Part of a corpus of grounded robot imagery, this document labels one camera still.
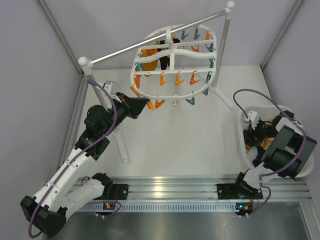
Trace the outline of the white clip sock hanger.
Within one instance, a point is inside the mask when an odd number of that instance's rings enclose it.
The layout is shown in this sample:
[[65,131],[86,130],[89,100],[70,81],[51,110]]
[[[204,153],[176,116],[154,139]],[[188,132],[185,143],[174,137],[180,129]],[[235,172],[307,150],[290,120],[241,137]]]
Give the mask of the white clip sock hanger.
[[[148,98],[148,108],[158,109],[165,102],[177,105],[185,100],[195,105],[196,96],[207,96],[216,73],[217,37],[207,25],[174,33],[176,25],[159,28],[145,37],[164,37],[138,48],[130,72],[130,90],[139,98]],[[173,38],[180,39],[173,43]],[[157,49],[152,56],[141,57],[142,50]],[[170,65],[161,70],[159,58],[168,56]],[[142,71],[140,64],[158,60],[154,71]]]

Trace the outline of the beige brown patterned sock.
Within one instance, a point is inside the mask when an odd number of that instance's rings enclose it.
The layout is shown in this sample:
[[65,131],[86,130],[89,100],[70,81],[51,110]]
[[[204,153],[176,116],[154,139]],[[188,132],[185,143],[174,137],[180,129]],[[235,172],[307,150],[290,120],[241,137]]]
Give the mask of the beige brown patterned sock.
[[[266,150],[272,143],[272,139],[266,138],[259,146],[262,147],[264,150]],[[245,150],[248,153],[251,149],[253,149],[255,146],[249,146],[245,145]]]

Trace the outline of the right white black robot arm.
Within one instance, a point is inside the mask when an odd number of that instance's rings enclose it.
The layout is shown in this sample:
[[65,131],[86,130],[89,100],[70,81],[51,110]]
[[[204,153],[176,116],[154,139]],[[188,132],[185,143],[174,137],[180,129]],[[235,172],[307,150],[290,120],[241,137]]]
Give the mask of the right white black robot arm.
[[291,122],[279,113],[271,121],[259,119],[255,127],[249,124],[242,130],[242,138],[249,169],[240,172],[235,179],[233,192],[238,198],[257,196],[260,175],[263,180],[275,178],[295,179],[302,171],[317,145],[317,141],[297,128],[299,122]]

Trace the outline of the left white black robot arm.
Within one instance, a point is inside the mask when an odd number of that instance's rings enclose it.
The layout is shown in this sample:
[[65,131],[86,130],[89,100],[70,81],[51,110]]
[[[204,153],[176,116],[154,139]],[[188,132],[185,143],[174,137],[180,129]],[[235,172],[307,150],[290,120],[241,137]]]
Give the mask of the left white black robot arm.
[[94,105],[87,111],[85,130],[69,157],[54,176],[33,196],[25,196],[20,206],[30,227],[36,227],[48,238],[57,235],[67,220],[92,200],[107,200],[113,194],[113,180],[105,173],[96,173],[77,190],[70,191],[82,173],[106,150],[108,136],[126,118],[137,119],[149,100],[128,97],[117,92],[112,107]]

